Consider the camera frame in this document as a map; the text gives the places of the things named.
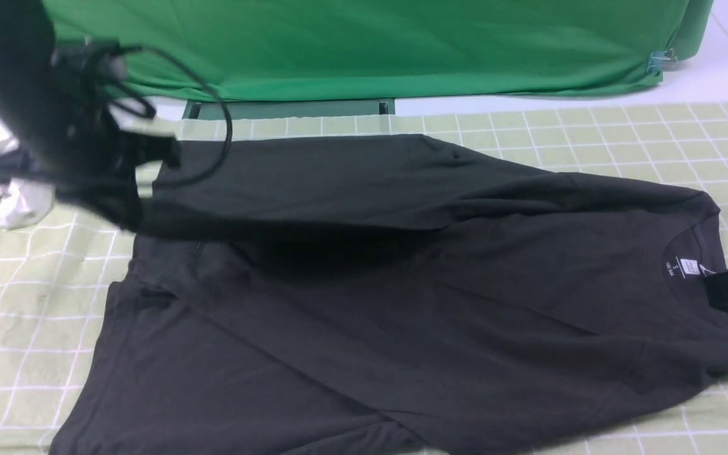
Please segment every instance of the green fabric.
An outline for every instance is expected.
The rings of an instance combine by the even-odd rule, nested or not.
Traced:
[[[695,54],[712,0],[44,0],[59,38],[115,37],[171,52],[228,100],[652,87],[650,53]],[[208,100],[154,56],[145,94]]]

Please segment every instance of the black cable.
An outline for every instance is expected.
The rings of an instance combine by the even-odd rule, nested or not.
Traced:
[[[199,85],[204,92],[206,92],[208,95],[210,95],[213,100],[215,100],[219,106],[221,107],[221,111],[223,113],[223,118],[226,121],[226,135],[224,137],[223,146],[221,149],[221,153],[217,159],[215,159],[214,163],[208,167],[206,170],[204,170],[201,173],[198,173],[194,176],[190,176],[190,178],[182,178],[182,179],[176,179],[176,181],[154,181],[154,182],[136,182],[137,188],[174,188],[179,186],[185,186],[185,185],[191,185],[194,183],[197,183],[199,181],[202,181],[203,179],[209,178],[211,175],[213,175],[219,168],[225,163],[226,158],[229,155],[230,148],[231,148],[231,142],[232,142],[232,117],[229,113],[228,106],[226,105],[226,102],[221,99],[221,96],[215,92],[215,90],[210,87],[210,84],[206,83],[202,78],[193,70],[189,69],[184,63],[173,57],[173,55],[168,54],[168,52],[165,52],[162,49],[156,49],[153,47],[147,47],[147,46],[129,46],[124,47],[116,50],[112,50],[112,52],[107,52],[106,54],[103,54],[99,56],[100,58],[118,58],[123,57],[124,55],[128,54],[139,54],[139,52],[149,52],[150,54],[156,54],[161,58],[164,58],[164,60],[167,60],[168,63],[173,64],[173,66],[177,67],[182,73],[187,75],[191,78],[197,85]],[[117,87],[119,90],[121,90],[124,94],[130,95],[130,98],[136,101],[139,101],[142,107],[145,107],[145,114],[136,112],[133,109],[130,109],[130,107],[127,107],[127,109],[123,109],[124,104],[119,103],[115,100],[109,100],[107,103],[112,104],[112,106],[117,107],[118,109],[124,110],[127,113],[130,113],[132,115],[139,116],[139,118],[147,118],[147,100],[144,100],[141,95],[138,94],[138,92],[134,92],[134,90],[130,89],[129,87],[125,86],[123,83],[117,80],[113,80],[113,78],[106,77],[104,75],[90,75],[90,77],[93,78],[93,80],[99,82],[99,83],[105,83],[107,85],[112,85]],[[70,187],[89,187],[89,189],[96,189],[96,188],[103,188],[103,189],[114,189],[114,188],[125,188],[125,187],[133,187],[134,184],[122,181],[122,179],[112,179],[112,178],[81,178],[80,176],[61,176],[61,175],[55,175],[52,173],[36,173],[32,171],[21,171],[21,170],[12,170],[12,178],[21,178],[25,179],[26,181],[35,181],[47,185],[68,185]]]
[[[219,157],[216,159],[216,161],[213,163],[212,166],[204,170],[202,173],[196,174],[194,176],[191,176],[190,178],[184,178],[184,179],[177,179],[176,181],[156,181],[148,184],[136,184],[138,187],[157,187],[157,188],[172,188],[182,185],[191,185],[196,182],[202,181],[203,179],[209,178],[211,175],[213,175],[219,168],[225,163],[226,158],[229,156],[229,150],[231,148],[232,144],[232,116],[229,113],[229,108],[226,105],[226,101],[224,101],[215,90],[210,87],[210,84],[206,83],[202,77],[200,77],[196,72],[189,69],[184,63],[173,57],[173,55],[168,54],[168,52],[165,52],[162,49],[157,49],[153,47],[148,46],[129,46],[127,48],[121,49],[119,51],[118,55],[112,55],[113,57],[121,57],[123,55],[127,54],[138,54],[138,52],[150,52],[151,54],[156,54],[161,58],[164,58],[164,60],[169,61],[173,66],[177,67],[182,73],[187,75],[188,77],[193,80],[194,83],[198,84],[204,92],[206,92],[210,97],[215,100],[221,107],[221,112],[223,113],[223,118],[226,121],[226,135],[224,136],[223,140],[223,147],[221,149],[221,153]]]

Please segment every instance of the size tag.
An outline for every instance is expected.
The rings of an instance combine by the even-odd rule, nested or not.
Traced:
[[[698,261],[693,259],[680,259],[679,262],[681,264],[681,270],[685,274],[689,276],[699,276],[701,274],[701,270],[698,268]]]

